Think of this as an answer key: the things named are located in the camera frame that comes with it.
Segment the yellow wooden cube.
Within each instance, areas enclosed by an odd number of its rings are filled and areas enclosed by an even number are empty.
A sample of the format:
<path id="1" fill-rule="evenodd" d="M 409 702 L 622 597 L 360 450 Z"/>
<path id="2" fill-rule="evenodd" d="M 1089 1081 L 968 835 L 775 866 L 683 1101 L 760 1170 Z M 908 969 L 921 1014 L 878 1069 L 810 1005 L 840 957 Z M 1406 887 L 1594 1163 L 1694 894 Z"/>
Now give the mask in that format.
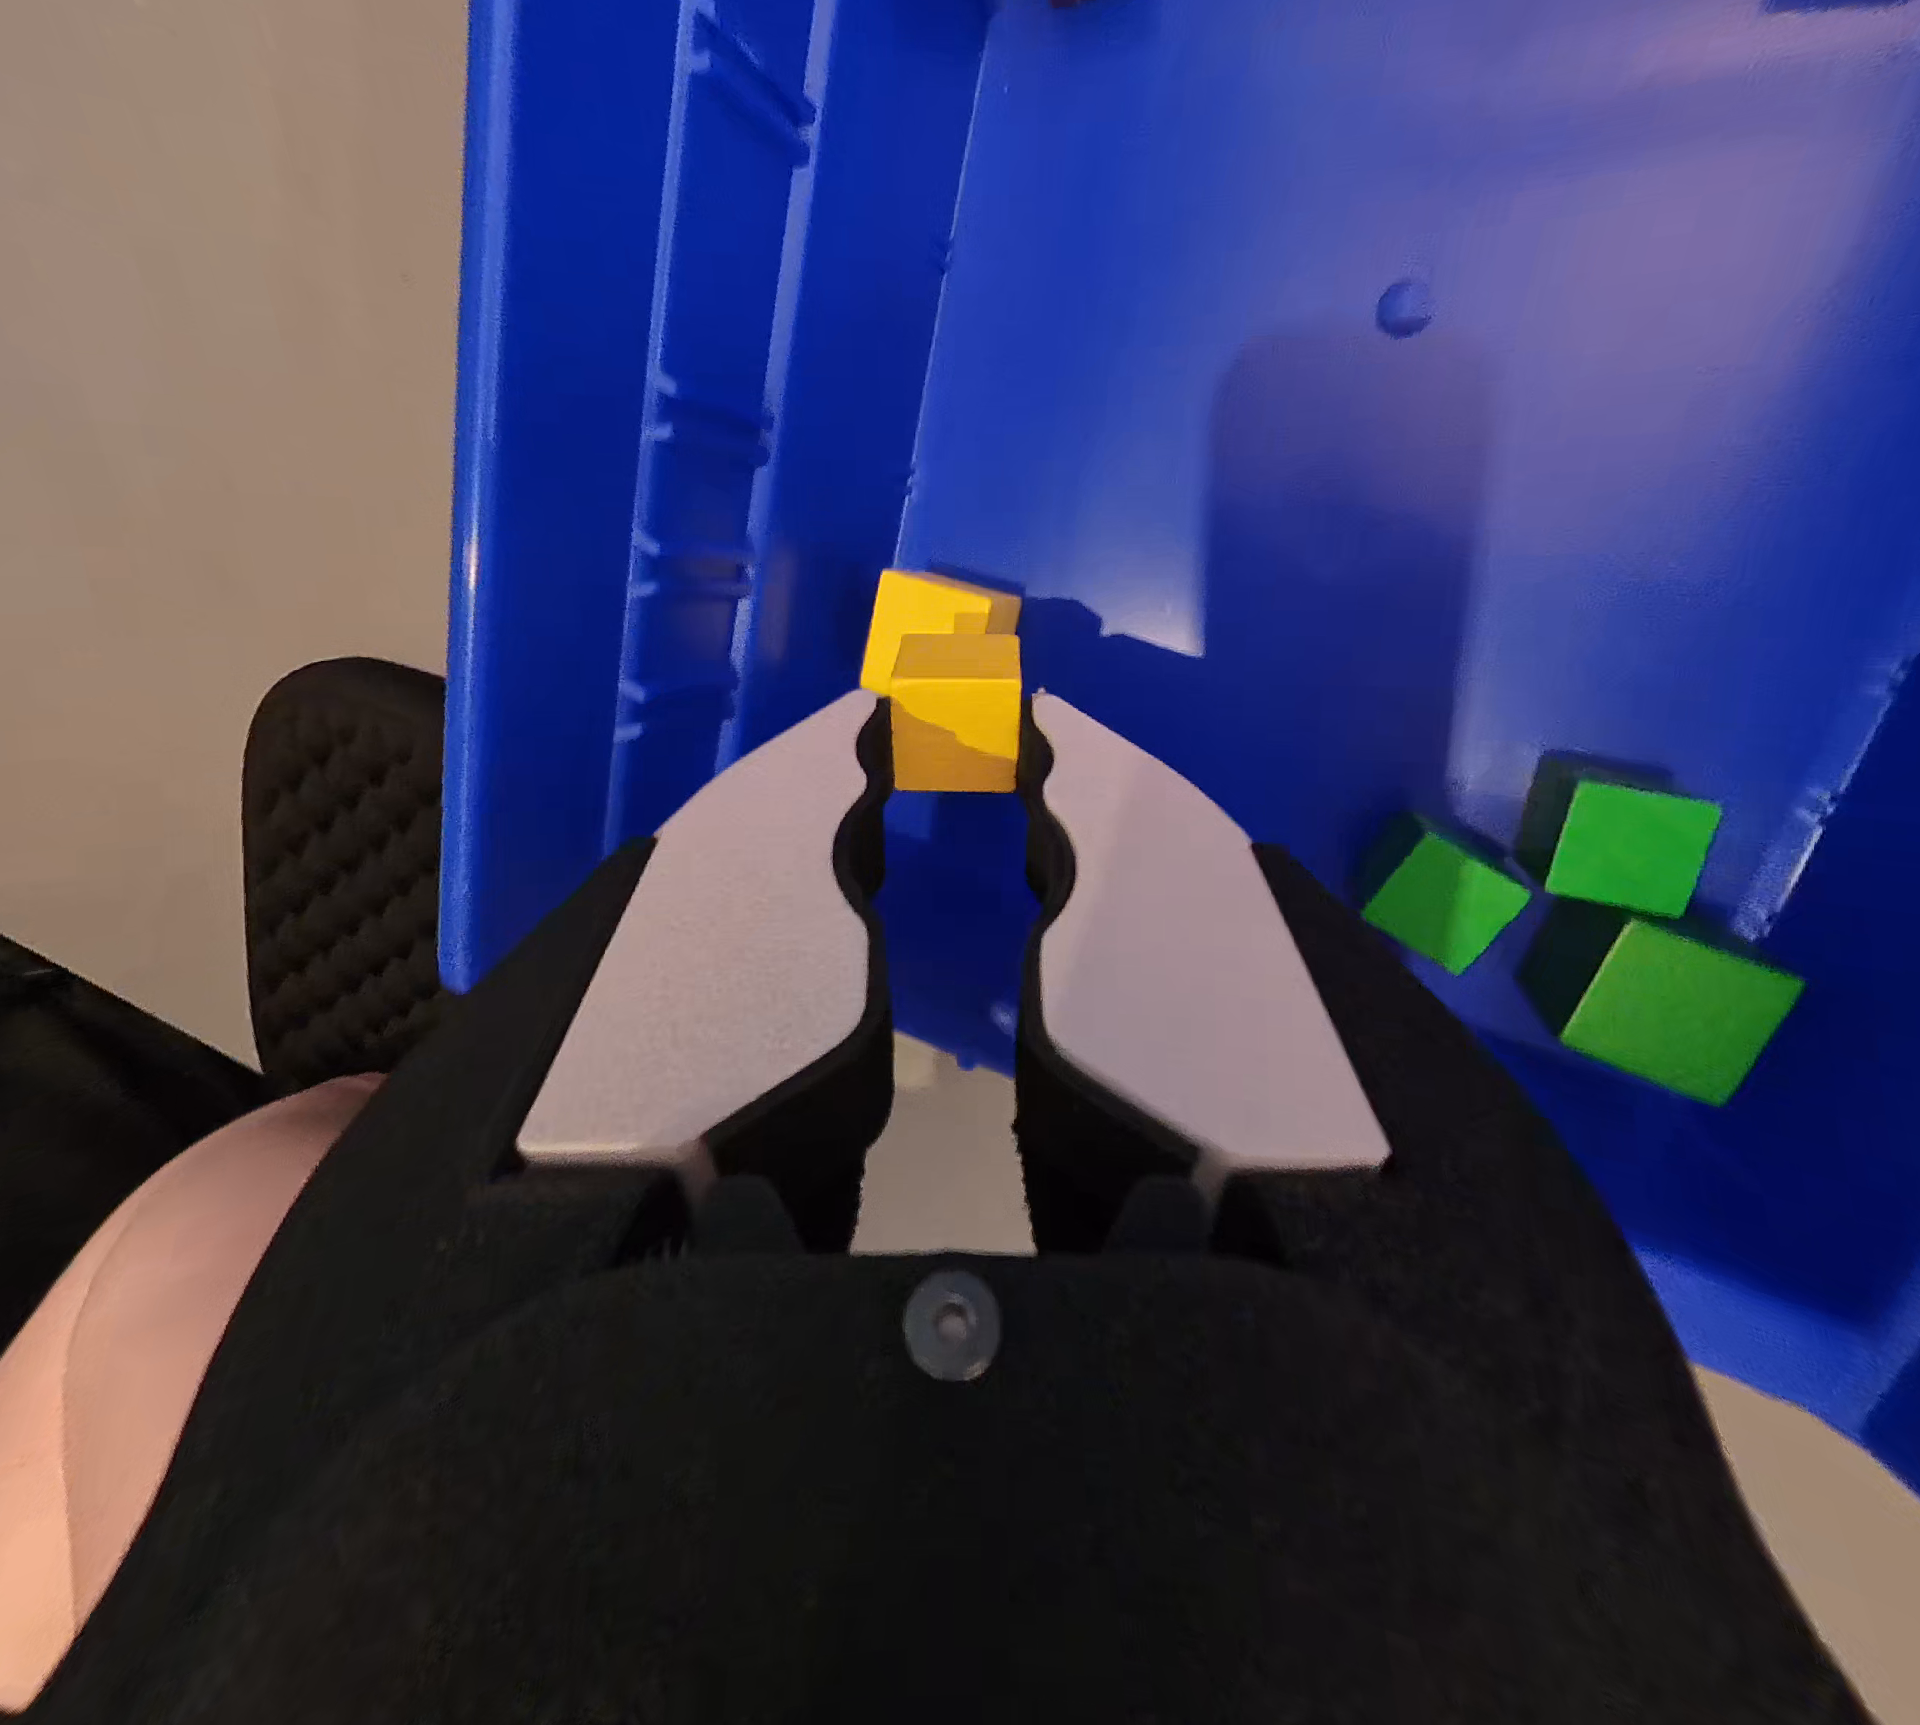
<path id="1" fill-rule="evenodd" d="M 887 569 L 861 665 L 861 688 L 888 695 L 903 638 L 1015 635 L 1022 600 L 952 575 Z"/>
<path id="2" fill-rule="evenodd" d="M 1020 789 L 1020 635 L 906 632 L 887 702 L 898 794 L 1012 797 Z"/>

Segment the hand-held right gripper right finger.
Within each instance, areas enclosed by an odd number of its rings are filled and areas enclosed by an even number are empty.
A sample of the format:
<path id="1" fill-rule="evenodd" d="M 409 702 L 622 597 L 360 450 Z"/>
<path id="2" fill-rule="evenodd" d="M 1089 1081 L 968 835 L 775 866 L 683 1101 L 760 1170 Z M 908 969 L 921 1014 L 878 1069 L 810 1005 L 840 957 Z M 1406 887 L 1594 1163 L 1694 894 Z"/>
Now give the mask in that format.
<path id="1" fill-rule="evenodd" d="M 1034 1232 L 1109 1232 L 1150 1178 L 1210 1211 L 1245 1175 L 1381 1172 L 1386 1128 L 1246 830 L 1050 692 L 1024 710 L 1020 797 L 1039 916 L 1015 1133 Z"/>

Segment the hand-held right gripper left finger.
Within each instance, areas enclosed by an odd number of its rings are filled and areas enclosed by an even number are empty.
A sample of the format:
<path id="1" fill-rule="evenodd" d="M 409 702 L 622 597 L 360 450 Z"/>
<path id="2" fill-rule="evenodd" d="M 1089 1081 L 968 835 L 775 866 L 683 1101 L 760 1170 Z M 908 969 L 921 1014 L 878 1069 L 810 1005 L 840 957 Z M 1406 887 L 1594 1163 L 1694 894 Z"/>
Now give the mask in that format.
<path id="1" fill-rule="evenodd" d="M 892 721 L 848 692 L 661 826 L 520 1125 L 529 1166 L 759 1175 L 856 1232 L 896 1096 L 884 806 Z"/>

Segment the blue plastic bin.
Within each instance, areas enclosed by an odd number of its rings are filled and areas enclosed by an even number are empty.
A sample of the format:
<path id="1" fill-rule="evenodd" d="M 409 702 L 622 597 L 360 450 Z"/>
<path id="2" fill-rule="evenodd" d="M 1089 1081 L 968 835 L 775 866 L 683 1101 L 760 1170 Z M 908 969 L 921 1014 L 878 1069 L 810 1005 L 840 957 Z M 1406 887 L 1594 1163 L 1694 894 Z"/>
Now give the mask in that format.
<path id="1" fill-rule="evenodd" d="M 1914 0 L 471 0 L 440 969 L 856 685 L 878 573 L 1350 890 L 1722 808 L 1725 1109 L 1419 973 L 1687 1352 L 1914 1481 Z"/>

